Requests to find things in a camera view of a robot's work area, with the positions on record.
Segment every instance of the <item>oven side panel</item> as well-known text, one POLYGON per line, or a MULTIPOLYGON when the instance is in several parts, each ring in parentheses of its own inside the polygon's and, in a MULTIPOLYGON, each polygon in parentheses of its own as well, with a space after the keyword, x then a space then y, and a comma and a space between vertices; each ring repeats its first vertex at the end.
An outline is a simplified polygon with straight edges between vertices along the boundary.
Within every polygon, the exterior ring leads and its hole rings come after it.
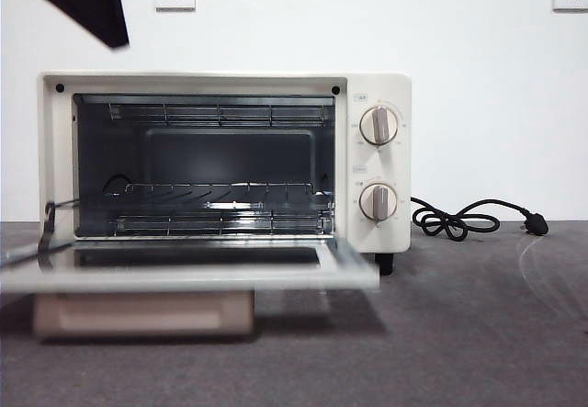
POLYGON ((360 253, 406 251, 411 240, 411 80, 400 73, 350 75, 347 85, 347 239, 360 253), (398 122, 396 135, 385 145, 368 143, 360 121, 375 106, 389 108, 398 122), (375 222, 359 207, 364 189, 391 188, 396 210, 375 222))

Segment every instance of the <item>oven door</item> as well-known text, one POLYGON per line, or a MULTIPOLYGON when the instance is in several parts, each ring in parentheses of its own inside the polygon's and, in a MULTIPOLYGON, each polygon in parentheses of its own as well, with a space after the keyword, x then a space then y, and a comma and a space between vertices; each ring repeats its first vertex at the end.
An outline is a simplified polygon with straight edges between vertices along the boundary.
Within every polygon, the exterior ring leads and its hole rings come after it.
POLYGON ((76 242, 4 264, 4 292, 376 288, 343 239, 76 242))

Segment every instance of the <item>oven dial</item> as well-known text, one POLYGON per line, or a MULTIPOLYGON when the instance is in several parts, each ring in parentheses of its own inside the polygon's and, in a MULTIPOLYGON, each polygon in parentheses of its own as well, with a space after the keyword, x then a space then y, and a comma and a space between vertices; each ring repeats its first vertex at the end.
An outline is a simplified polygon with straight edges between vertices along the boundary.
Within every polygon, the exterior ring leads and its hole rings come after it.
POLYGON ((364 139, 372 145, 384 145, 396 136, 398 120, 388 107, 375 106, 361 117, 359 130, 364 139))
POLYGON ((372 184, 361 192, 359 207, 368 219, 386 220, 396 210, 396 193, 385 184, 372 184))

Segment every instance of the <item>black power cord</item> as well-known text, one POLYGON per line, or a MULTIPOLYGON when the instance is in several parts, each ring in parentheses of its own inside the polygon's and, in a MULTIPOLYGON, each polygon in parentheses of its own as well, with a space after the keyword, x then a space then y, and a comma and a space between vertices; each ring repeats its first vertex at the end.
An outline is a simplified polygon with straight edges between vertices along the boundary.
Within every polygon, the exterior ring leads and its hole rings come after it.
POLYGON ((447 237, 454 242, 463 242, 468 237, 469 232, 495 232, 500 228, 500 221, 490 214, 468 213, 474 208, 482 205, 500 205, 510 209, 516 209, 525 216, 526 230, 535 235, 545 235, 549 227, 541 214, 534 214, 528 209, 519 207, 514 203, 505 202, 496 198, 486 198, 468 205, 466 208, 456 214, 449 214, 433 205, 420 200, 411 198, 411 201, 418 203, 422 207, 413 213, 413 222, 420 227, 426 235, 436 236, 441 231, 445 231, 447 237), (490 222, 491 226, 474 226, 466 220, 485 220, 490 222))

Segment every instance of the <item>oven foot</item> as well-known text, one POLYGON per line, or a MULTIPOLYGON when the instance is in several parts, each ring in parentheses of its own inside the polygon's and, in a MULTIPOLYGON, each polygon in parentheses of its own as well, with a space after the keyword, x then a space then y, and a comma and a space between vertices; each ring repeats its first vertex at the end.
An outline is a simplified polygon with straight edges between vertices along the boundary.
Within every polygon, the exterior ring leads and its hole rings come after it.
POLYGON ((394 254, 376 254, 376 264, 381 276, 389 276, 394 272, 394 254))

